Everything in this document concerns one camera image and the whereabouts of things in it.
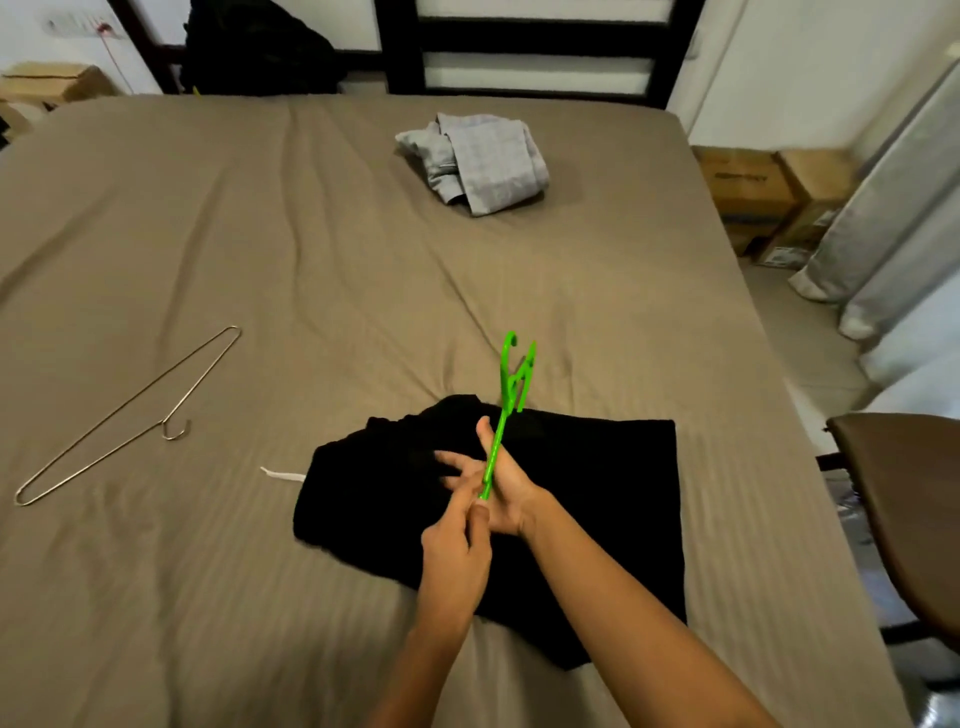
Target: red wire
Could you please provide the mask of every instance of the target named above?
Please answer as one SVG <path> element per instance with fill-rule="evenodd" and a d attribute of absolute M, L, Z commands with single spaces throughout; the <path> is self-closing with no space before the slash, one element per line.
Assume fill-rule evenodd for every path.
<path fill-rule="evenodd" d="M 127 85 L 127 88 L 130 90 L 130 93 L 133 94 L 133 86 L 129 81 L 127 81 L 127 77 L 123 75 L 123 71 L 120 70 L 120 64 L 117 63 L 117 59 L 113 57 L 113 52 L 110 51 L 110 46 L 108 45 L 107 39 L 105 38 L 105 34 L 109 33 L 112 30 L 113 29 L 110 28 L 109 25 L 101 25 L 99 28 L 97 28 L 97 35 L 100 37 L 100 42 L 104 44 L 104 48 L 107 49 L 107 55 L 110 56 L 110 60 L 113 61 L 113 67 L 117 69 L 117 73 L 120 74 L 120 78 L 123 79 L 123 83 Z"/>

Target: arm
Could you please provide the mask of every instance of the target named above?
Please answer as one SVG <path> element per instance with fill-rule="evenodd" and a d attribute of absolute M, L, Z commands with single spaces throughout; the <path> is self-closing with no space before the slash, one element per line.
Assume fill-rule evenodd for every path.
<path fill-rule="evenodd" d="M 493 433 L 477 434 L 487 453 Z M 484 464 L 438 459 L 461 478 Z M 706 645 L 617 564 L 504 448 L 495 466 L 491 528 L 526 540 L 566 618 L 632 726 L 774 726 L 776 722 Z M 456 486 L 451 478 L 447 485 Z"/>
<path fill-rule="evenodd" d="M 367 728 L 429 728 L 433 723 L 446 676 L 487 587 L 490 513 L 473 504 L 482 485 L 480 476 L 464 484 L 450 497 L 444 516 L 423 531 L 417 617 Z"/>

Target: wire hanger hook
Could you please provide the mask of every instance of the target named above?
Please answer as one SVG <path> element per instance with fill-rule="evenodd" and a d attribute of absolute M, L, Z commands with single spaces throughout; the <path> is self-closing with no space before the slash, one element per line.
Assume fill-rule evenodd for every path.
<path fill-rule="evenodd" d="M 224 335 L 225 333 L 227 333 L 228 331 L 235 331 L 236 333 L 235 333 L 235 335 L 233 336 L 233 338 L 230 339 L 230 342 L 223 348 L 223 350 L 222 350 L 219 354 L 217 354 L 217 358 L 215 358 L 215 359 L 213 360 L 213 362 L 210 364 L 210 366 L 208 366 L 208 367 L 204 370 L 204 373 L 200 375 L 200 378 L 197 379 L 197 381 L 195 381 L 195 382 L 193 383 L 193 386 L 190 387 L 190 389 L 188 389 L 188 390 L 186 391 L 186 394 L 183 395 L 183 397 L 180 398 L 180 401 L 177 402 L 177 404 L 174 405 L 174 408 L 173 408 L 172 410 L 170 410 L 170 412 L 167 413 L 167 416 L 166 416 L 166 417 L 164 417 L 162 420 L 160 420 L 160 421 L 158 421 L 158 422 L 153 423 L 152 425 L 146 427 L 145 429 L 140 430 L 140 431 L 137 432 L 135 435 L 133 435 L 131 438 L 128 438 L 127 440 L 124 440 L 122 443 L 120 443 L 120 445 L 118 445 L 118 446 L 115 447 L 114 449 L 109 450 L 108 452 L 104 453 L 103 455 L 101 455 L 100 457 L 98 457 L 98 458 L 97 458 L 96 460 L 94 460 L 93 462 L 87 463 L 87 464 L 84 465 L 82 468 L 80 468 L 78 471 L 76 471 L 75 473 L 72 473 L 72 474 L 68 475 L 66 478 L 64 478 L 63 480 L 61 480 L 61 481 L 60 481 L 59 483 L 57 483 L 56 485 L 50 486 L 49 488 L 47 488 L 45 491 L 43 491 L 43 492 L 40 493 L 39 495 L 34 496 L 34 497 L 30 498 L 30 499 L 24 499 L 24 497 L 23 497 L 24 491 L 26 491 L 26 490 L 34 483 L 34 481 L 35 481 L 37 478 L 39 478 L 41 475 L 43 475 L 43 474 L 46 473 L 48 470 L 50 470 L 67 452 L 69 452 L 70 450 L 72 450 L 73 448 L 75 448 L 77 445 L 79 445 L 81 442 L 83 442 L 87 437 L 89 437 L 90 435 L 92 435 L 92 434 L 94 433 L 94 431 L 96 431 L 96 430 L 99 429 L 102 425 L 104 425 L 104 424 L 107 422 L 107 420 L 109 420 L 111 417 L 113 417 L 113 415 L 117 414 L 121 409 L 123 409 L 124 407 L 126 407 L 128 404 L 130 404 L 132 401 L 134 401 L 137 397 L 139 397 L 140 395 L 142 395 L 144 392 L 146 392 L 148 389 L 150 389 L 152 386 L 154 386 L 157 382 L 159 382 L 159 381 L 160 381 L 161 379 L 163 379 L 165 376 L 167 376 L 168 374 L 170 374 L 171 372 L 173 372 L 175 369 L 177 369 L 180 364 L 182 364 L 183 362 L 185 362 L 187 359 L 190 359 L 195 353 L 199 352 L 199 351 L 200 351 L 201 349 L 203 349 L 207 344 L 212 344 L 214 341 L 216 341 L 217 339 L 219 339 L 221 336 L 223 336 L 223 335 Z M 56 491 L 59 487 L 64 486 L 64 485 L 66 485 L 67 483 L 69 483 L 71 480 L 73 480 L 73 479 L 74 479 L 75 477 L 77 477 L 78 475 L 80 475 L 80 474 L 82 474 L 82 473 L 86 473 L 88 470 L 90 470 L 90 468 L 92 468 L 93 466 L 97 465 L 98 463 L 103 462 L 104 460 L 106 460 L 107 458 L 109 458 L 111 455 L 113 455 L 115 452 L 117 452 L 118 450 L 121 450 L 121 449 L 125 448 L 127 445 L 129 445 L 130 443 L 132 443 L 132 442 L 134 442 L 134 441 L 136 441 L 136 440 L 139 440 L 141 437 L 143 437 L 145 434 L 147 434 L 148 432 L 150 432 L 152 429 L 156 429 L 156 428 L 159 427 L 159 429 L 160 429 L 160 434 L 162 434 L 162 435 L 163 435 L 163 439 L 164 439 L 164 440 L 167 440 L 168 442 L 173 442 L 174 440 L 179 440 L 181 437 L 184 437 L 185 435 L 187 435 L 187 434 L 190 432 L 190 421 L 189 421 L 189 420 L 186 421 L 186 423 L 183 425 L 183 429 L 182 429 L 179 433 L 177 433 L 176 435 L 171 435 L 171 434 L 169 433 L 169 431 L 168 431 L 168 425 L 169 425 L 169 423 L 170 423 L 170 418 L 172 418 L 175 414 L 177 414 L 177 410 L 180 409 L 180 406 L 181 406 L 184 402 L 186 402 L 187 398 L 188 398 L 190 395 L 193 394 L 193 391 L 194 391 L 198 386 L 200 386 L 200 383 L 201 383 L 202 381 L 204 381 L 204 379 L 206 379 L 206 376 L 207 376 L 208 374 L 210 374 L 210 370 L 212 370 L 215 366 L 217 366 L 217 363 L 218 363 L 222 358 L 224 358 L 224 354 L 226 354 L 226 353 L 230 350 L 230 347 L 232 347 L 234 344 L 237 343 L 237 340 L 239 340 L 239 338 L 240 338 L 242 335 L 243 335 L 243 329 L 241 329 L 240 327 L 237 327 L 237 326 L 228 326 L 228 327 L 224 328 L 223 330 L 219 331 L 218 333 L 215 333 L 215 334 L 214 334 L 213 336 L 211 336 L 210 338 L 208 338 L 208 339 L 207 339 L 206 341 L 204 341 L 199 347 L 197 347 L 196 349 L 194 349 L 191 353 L 189 353 L 189 354 L 188 354 L 187 356 L 185 356 L 183 359 L 181 359 L 180 361 L 178 361 L 176 364 L 174 364 L 172 367 L 170 367 L 169 369 L 167 369 L 165 372 L 163 372 L 163 373 L 160 374 L 159 376 L 155 377 L 149 384 L 147 384 L 147 386 L 145 386 L 143 389 L 141 389 L 141 390 L 140 390 L 139 392 L 137 392 L 135 395 L 133 395 L 132 397 L 130 397 L 128 400 L 126 400 L 126 401 L 123 402 L 120 406 L 118 406 L 116 409 L 114 409 L 112 412 L 110 412 L 103 420 L 101 420 L 99 423 L 97 423 L 96 425 L 94 425 L 93 427 L 91 427 L 89 430 L 87 430 L 87 431 L 86 431 L 83 435 L 81 435 L 79 438 L 77 438 L 76 440 L 74 440 L 73 444 L 69 445 L 63 452 L 61 452 L 59 455 L 57 455 L 57 457 L 55 457 L 55 458 L 54 458 L 53 460 L 51 460 L 49 463 L 47 463 L 47 464 L 44 465 L 42 468 L 40 468 L 36 473 L 34 473 L 27 482 L 25 482 L 23 485 L 21 485 L 19 488 L 16 489 L 16 493 L 13 495 L 13 502 L 14 502 L 16 505 L 22 505 L 22 506 L 32 505 L 33 503 L 36 503 L 36 502 L 37 502 L 38 500 L 40 500 L 41 498 L 49 496 L 51 493 L 53 493 L 54 491 Z"/>

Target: black backpack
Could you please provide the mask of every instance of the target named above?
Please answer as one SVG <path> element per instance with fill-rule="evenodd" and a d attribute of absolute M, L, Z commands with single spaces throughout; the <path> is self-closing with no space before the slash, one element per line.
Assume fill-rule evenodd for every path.
<path fill-rule="evenodd" d="M 191 0 L 184 27 L 188 93 L 336 93 L 347 73 L 325 37 L 271 0 Z"/>

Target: cardboard box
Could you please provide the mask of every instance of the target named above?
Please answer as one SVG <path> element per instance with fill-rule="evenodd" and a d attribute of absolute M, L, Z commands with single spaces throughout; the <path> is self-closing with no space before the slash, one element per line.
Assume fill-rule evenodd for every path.
<path fill-rule="evenodd" d="M 29 131 L 62 104 L 115 95 L 110 79 L 95 65 L 18 63 L 0 76 L 0 117 L 10 127 L 5 136 Z"/>
<path fill-rule="evenodd" d="M 790 185 L 769 152 L 694 147 L 693 153 L 738 255 L 755 237 L 773 234 L 796 207 Z"/>
<path fill-rule="evenodd" d="M 857 168 L 846 152 L 834 149 L 787 150 L 778 152 L 777 159 L 800 204 L 773 239 L 755 252 L 754 260 L 799 270 L 856 190 Z"/>

